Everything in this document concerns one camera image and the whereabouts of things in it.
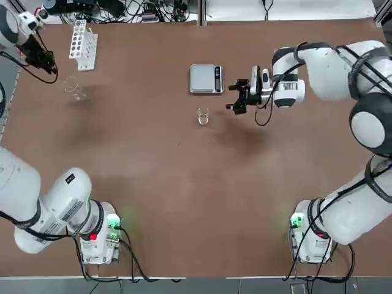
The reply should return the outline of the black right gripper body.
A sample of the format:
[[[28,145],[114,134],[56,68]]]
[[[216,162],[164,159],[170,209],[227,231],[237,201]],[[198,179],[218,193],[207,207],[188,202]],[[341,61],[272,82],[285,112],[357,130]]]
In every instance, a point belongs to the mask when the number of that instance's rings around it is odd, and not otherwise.
[[[245,88],[244,92],[244,105],[248,106],[254,106],[254,105],[259,105],[261,104],[261,96],[259,94],[251,94],[251,90],[249,87]]]

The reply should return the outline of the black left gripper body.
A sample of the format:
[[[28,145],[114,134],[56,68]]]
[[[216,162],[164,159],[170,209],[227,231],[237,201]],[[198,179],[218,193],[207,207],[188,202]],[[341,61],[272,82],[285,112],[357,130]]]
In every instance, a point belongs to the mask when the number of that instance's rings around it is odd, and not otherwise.
[[[18,43],[16,47],[25,55],[25,61],[32,66],[45,64],[45,50],[34,36],[29,36],[24,43]]]

